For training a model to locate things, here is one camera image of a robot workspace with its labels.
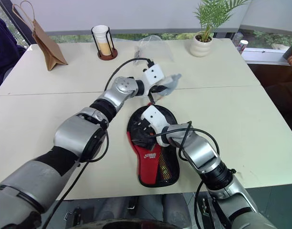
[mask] person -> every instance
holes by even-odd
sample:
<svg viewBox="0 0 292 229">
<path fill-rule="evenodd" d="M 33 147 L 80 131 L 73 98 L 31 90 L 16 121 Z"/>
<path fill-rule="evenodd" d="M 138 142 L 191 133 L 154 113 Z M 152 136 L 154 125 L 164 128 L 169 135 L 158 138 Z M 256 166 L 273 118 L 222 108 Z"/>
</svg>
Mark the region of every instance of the person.
<svg viewBox="0 0 292 229">
<path fill-rule="evenodd" d="M 0 85 L 25 51 L 0 18 Z"/>
<path fill-rule="evenodd" d="M 287 61 L 292 66 L 292 56 Z M 265 90 L 292 130 L 292 82 L 272 85 Z"/>
</svg>

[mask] floor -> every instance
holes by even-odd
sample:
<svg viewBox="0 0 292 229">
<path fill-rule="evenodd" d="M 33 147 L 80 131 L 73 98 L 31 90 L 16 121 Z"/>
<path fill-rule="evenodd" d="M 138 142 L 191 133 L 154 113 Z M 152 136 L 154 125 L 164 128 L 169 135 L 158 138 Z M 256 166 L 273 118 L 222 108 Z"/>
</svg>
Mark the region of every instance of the floor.
<svg viewBox="0 0 292 229">
<path fill-rule="evenodd" d="M 248 192 L 258 205 L 259 211 L 267 217 L 278 229 L 292 229 L 292 185 L 250 188 Z M 193 193 L 183 194 L 192 219 L 193 229 L 197 229 L 194 219 L 194 196 Z M 77 206 L 81 208 L 94 208 L 97 211 L 104 199 L 83 199 L 64 201 L 56 211 L 48 229 L 64 229 L 66 213 L 72 212 Z M 136 218 L 162 220 L 161 196 L 141 196 Z M 45 221 L 50 210 L 42 215 Z"/>
</svg>

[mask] plastic cup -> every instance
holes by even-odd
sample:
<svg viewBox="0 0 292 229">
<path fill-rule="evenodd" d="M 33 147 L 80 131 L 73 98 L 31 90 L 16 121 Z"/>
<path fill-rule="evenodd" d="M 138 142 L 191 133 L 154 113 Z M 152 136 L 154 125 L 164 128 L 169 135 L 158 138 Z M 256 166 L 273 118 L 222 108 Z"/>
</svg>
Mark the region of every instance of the plastic cup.
<svg viewBox="0 0 292 229">
<path fill-rule="evenodd" d="M 110 47 L 112 49 L 111 37 L 110 37 L 109 33 L 107 34 L 108 41 L 106 39 L 106 33 L 107 33 L 108 29 L 109 28 L 106 25 L 97 25 L 97 26 L 94 26 L 92 28 L 92 33 L 94 34 L 94 36 L 98 42 L 98 46 L 100 48 L 100 51 L 105 56 L 111 55 Z"/>
</svg>

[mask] black cable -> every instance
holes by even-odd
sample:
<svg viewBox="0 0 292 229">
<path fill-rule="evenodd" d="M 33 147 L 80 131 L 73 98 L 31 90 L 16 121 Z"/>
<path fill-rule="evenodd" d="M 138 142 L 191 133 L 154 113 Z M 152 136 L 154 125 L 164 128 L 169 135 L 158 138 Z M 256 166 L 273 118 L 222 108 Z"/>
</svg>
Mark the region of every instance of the black cable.
<svg viewBox="0 0 292 229">
<path fill-rule="evenodd" d="M 180 129 L 175 129 L 175 130 L 169 130 L 169 131 L 166 131 L 164 133 L 155 134 L 155 135 L 146 135 L 146 137 L 158 137 L 158 136 L 167 135 L 167 134 L 170 134 L 170 133 L 184 131 L 184 130 L 187 130 L 187 128 L 180 128 Z M 197 131 L 197 132 L 200 132 L 200 133 L 203 133 L 203 134 L 207 135 L 214 142 L 215 147 L 216 147 L 217 154 L 218 155 L 220 154 L 220 150 L 219 150 L 218 143 L 217 143 L 216 139 L 212 135 L 210 135 L 208 132 L 206 132 L 204 130 L 200 130 L 200 129 L 196 129 L 196 128 L 190 128 L 189 130 Z"/>
<path fill-rule="evenodd" d="M 182 149 L 183 149 L 184 143 L 185 143 L 185 141 L 186 141 L 186 138 L 187 138 L 187 136 L 188 136 L 188 133 L 189 133 L 189 130 L 190 130 L 190 127 L 191 127 L 191 126 L 192 126 L 192 121 L 189 121 L 189 122 L 188 122 L 188 127 L 187 127 L 187 129 L 186 129 L 186 131 L 185 131 L 184 137 L 183 137 L 183 139 L 182 139 L 182 142 L 181 142 L 181 145 L 180 145 L 180 148 L 179 148 L 179 151 L 178 151 L 179 158 L 180 158 L 181 160 L 183 160 L 183 161 L 188 161 L 185 157 L 183 157 L 183 156 L 181 155 L 181 152 L 182 152 Z"/>
<path fill-rule="evenodd" d="M 197 200 L 198 200 L 198 196 L 199 196 L 199 192 L 200 192 L 200 189 L 201 189 L 201 186 L 203 185 L 203 181 L 200 182 L 198 188 L 197 188 L 197 191 L 196 191 L 196 195 L 195 195 L 195 200 L 194 200 L 194 215 L 195 215 L 195 221 L 196 221 L 196 225 L 197 225 L 197 228 L 198 229 L 201 229 L 201 226 L 199 224 L 199 221 L 198 221 L 198 215 L 197 215 Z"/>
<path fill-rule="evenodd" d="M 112 78 L 113 78 L 113 76 L 124 66 L 124 65 L 126 65 L 126 64 L 128 64 L 129 62 L 131 62 L 131 61 L 138 61 L 138 60 L 144 60 L 144 61 L 147 61 L 148 62 L 148 67 L 151 67 L 154 63 L 150 60 L 150 59 L 148 59 L 148 58 L 143 58 L 143 57 L 137 57 L 137 58 L 132 58 L 132 59 L 130 59 L 130 60 L 128 60 L 128 61 L 126 61 L 126 62 L 124 62 L 124 63 L 122 63 L 113 73 L 112 73 L 112 75 L 110 76 L 110 78 L 109 78 L 109 80 L 107 81 L 107 83 L 106 83 L 106 86 L 104 87 L 104 90 L 107 90 L 107 88 L 108 88 L 108 85 L 109 85 L 109 83 L 110 83 L 110 81 L 112 80 Z"/>
<path fill-rule="evenodd" d="M 105 154 L 107 153 L 108 151 L 108 148 L 109 148 L 109 135 L 108 135 L 108 132 L 106 131 L 106 138 L 107 138 L 107 143 L 106 143 L 106 148 L 103 152 L 103 154 L 97 158 L 97 159 L 94 159 L 94 160 L 89 160 L 85 163 L 85 165 L 83 166 L 83 168 L 81 169 L 81 171 L 79 172 L 78 176 L 76 177 L 76 179 L 74 180 L 74 182 L 71 184 L 71 186 L 68 188 L 68 190 L 66 190 L 66 192 L 64 193 L 64 195 L 60 198 L 60 200 L 58 201 L 58 203 L 55 205 L 55 207 L 53 208 L 52 212 L 50 213 L 50 215 L 48 216 L 48 218 L 46 219 L 44 225 L 42 226 L 42 229 L 46 229 L 47 226 L 49 225 L 53 215 L 55 214 L 56 210 L 58 209 L 58 207 L 61 205 L 61 203 L 63 202 L 63 200 L 65 199 L 65 197 L 69 194 L 69 192 L 72 190 L 72 188 L 75 186 L 75 184 L 77 183 L 78 179 L 80 178 L 80 176 L 83 174 L 85 168 L 87 168 L 88 164 L 89 163 L 92 163 L 92 162 L 96 162 L 96 161 L 99 161 L 100 159 L 102 159 Z"/>
</svg>

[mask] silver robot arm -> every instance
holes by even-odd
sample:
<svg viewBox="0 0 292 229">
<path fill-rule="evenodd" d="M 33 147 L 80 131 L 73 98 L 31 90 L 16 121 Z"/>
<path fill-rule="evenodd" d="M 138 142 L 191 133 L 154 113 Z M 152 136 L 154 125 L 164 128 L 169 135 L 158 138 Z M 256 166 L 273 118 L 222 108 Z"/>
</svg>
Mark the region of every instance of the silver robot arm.
<svg viewBox="0 0 292 229">
<path fill-rule="evenodd" d="M 56 131 L 54 146 L 26 162 L 0 183 L 0 228 L 33 229 L 59 196 L 79 163 L 93 159 L 109 123 L 134 96 L 148 95 L 164 75 L 155 64 L 142 80 L 118 77 L 90 107 L 68 118 Z"/>
<path fill-rule="evenodd" d="M 181 146 L 188 124 L 170 125 L 154 106 L 150 106 L 142 114 L 142 119 L 144 118 L 157 134 L 167 133 L 156 137 L 159 145 Z M 185 130 L 168 133 L 176 129 Z M 189 131 L 183 145 L 183 153 L 206 185 L 219 219 L 226 228 L 276 229 L 258 212 L 246 189 L 205 138 Z"/>
</svg>

